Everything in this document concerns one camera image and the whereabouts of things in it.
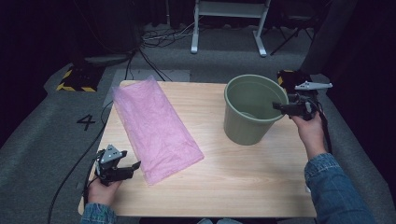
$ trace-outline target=denim sleeve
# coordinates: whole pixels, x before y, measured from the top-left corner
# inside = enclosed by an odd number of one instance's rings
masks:
[[[116,213],[107,205],[87,203],[82,214],[80,224],[114,224]]]
[[[319,223],[375,223],[373,214],[332,154],[311,159],[304,172]]]

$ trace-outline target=human hand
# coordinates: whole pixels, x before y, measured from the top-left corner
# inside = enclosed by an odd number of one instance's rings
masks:
[[[117,181],[105,186],[99,178],[94,179],[89,186],[88,203],[101,203],[110,206],[121,183],[122,181]]]
[[[309,121],[297,116],[291,116],[291,119],[297,125],[298,134],[304,143],[309,160],[318,154],[327,152],[323,145],[324,133],[319,112]]]

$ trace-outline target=pink cloth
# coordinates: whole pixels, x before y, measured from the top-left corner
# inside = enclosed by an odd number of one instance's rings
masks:
[[[204,158],[153,77],[113,90],[114,105],[149,185]]]

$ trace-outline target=plastic bucket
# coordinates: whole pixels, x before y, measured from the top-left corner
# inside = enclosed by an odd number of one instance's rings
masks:
[[[284,115],[273,102],[288,104],[284,90],[273,80],[257,75],[233,78],[225,87],[224,132],[236,144],[251,146],[262,140]]]

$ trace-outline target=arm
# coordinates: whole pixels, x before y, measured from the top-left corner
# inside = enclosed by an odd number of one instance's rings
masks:
[[[121,181],[114,182],[110,186],[100,183],[95,179],[89,186],[88,203],[85,206],[80,224],[114,224],[116,213],[110,208],[114,201],[115,193]]]
[[[375,223],[352,182],[335,158],[323,145],[323,130],[318,115],[305,121],[292,117],[297,124],[308,164],[305,166],[306,185],[311,189],[312,202],[319,223]]]

